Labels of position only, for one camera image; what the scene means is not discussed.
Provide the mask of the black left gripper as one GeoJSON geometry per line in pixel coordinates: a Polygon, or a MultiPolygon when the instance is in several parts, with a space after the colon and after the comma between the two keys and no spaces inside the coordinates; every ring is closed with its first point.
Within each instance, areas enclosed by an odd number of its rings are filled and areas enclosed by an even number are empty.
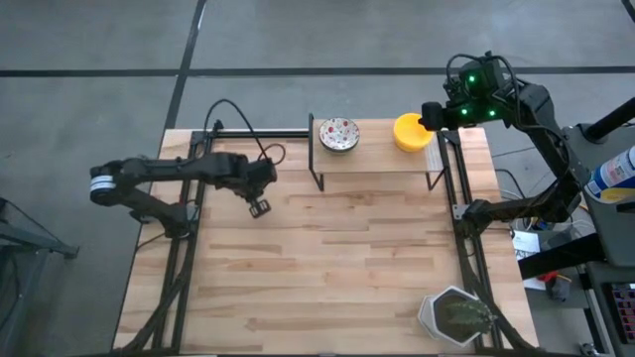
{"type": "MultiPolygon", "coordinates": [[[[271,159],[250,162],[246,166],[245,199],[252,201],[264,194],[265,187],[277,180],[277,171],[271,159]]],[[[258,218],[271,210],[267,199],[252,201],[249,212],[253,218],[258,218]]]]}

